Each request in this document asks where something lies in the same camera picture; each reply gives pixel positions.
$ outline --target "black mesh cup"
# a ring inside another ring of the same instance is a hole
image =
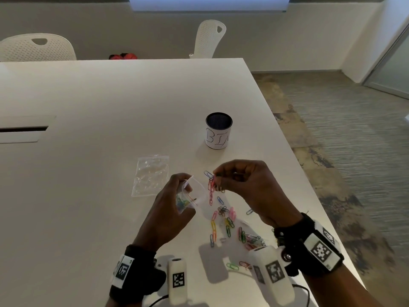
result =
[[[206,118],[206,144],[221,150],[227,147],[233,120],[226,113],[211,113]]]

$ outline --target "gray carpet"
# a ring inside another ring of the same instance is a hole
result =
[[[340,72],[274,74],[389,244],[409,264],[409,100]]]

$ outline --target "hand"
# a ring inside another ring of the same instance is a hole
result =
[[[213,171],[215,185],[242,196],[261,220],[273,227],[288,227],[303,217],[260,160],[232,160]]]
[[[176,191],[179,183],[190,177],[188,174],[171,176],[165,187],[156,196],[155,202],[133,242],[134,245],[156,252],[162,245],[175,238],[189,223],[196,210],[186,208],[179,214],[176,210]]]

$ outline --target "chair backrest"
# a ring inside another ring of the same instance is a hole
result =
[[[21,34],[0,42],[0,62],[76,60],[66,38],[47,33]]]
[[[203,21],[196,35],[195,53],[190,58],[212,58],[217,45],[226,33],[226,26],[217,20]]]

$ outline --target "glass door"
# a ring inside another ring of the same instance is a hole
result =
[[[409,99],[409,26],[364,85]]]

